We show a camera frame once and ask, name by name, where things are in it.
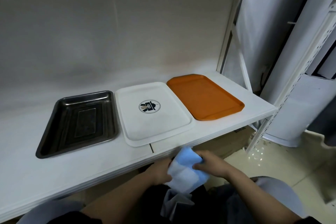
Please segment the orange tray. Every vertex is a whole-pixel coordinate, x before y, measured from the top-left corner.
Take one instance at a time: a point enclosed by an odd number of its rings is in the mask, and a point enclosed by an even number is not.
[[[196,120],[216,120],[240,112],[244,103],[200,74],[171,78],[168,87]]]

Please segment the metal tray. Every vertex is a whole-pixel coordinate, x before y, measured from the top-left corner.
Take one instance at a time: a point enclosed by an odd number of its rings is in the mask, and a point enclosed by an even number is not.
[[[109,141],[117,134],[111,91],[62,98],[54,106],[36,157],[48,158]]]

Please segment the circular logo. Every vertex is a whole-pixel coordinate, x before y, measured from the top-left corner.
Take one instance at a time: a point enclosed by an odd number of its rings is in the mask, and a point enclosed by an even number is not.
[[[145,100],[142,101],[139,105],[139,109],[144,113],[154,113],[160,110],[160,103],[155,100]]]

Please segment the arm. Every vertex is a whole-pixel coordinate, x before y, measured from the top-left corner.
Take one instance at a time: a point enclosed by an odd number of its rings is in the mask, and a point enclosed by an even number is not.
[[[237,190],[257,223],[294,223],[301,218],[264,192],[249,177],[209,151],[196,151],[204,163],[194,169],[226,179]]]
[[[93,201],[82,209],[82,213],[101,219],[104,224],[122,223],[146,189],[171,181],[171,176],[167,174],[170,162],[171,159],[166,158],[154,163],[145,172]]]

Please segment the hand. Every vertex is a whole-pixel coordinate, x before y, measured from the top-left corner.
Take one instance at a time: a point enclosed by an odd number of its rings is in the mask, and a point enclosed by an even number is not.
[[[196,151],[203,158],[203,163],[194,164],[193,169],[204,171],[210,175],[226,179],[235,168],[210,151]]]
[[[172,180],[172,177],[167,174],[170,162],[170,158],[164,158],[147,168],[145,174],[151,179],[152,185],[164,184]]]

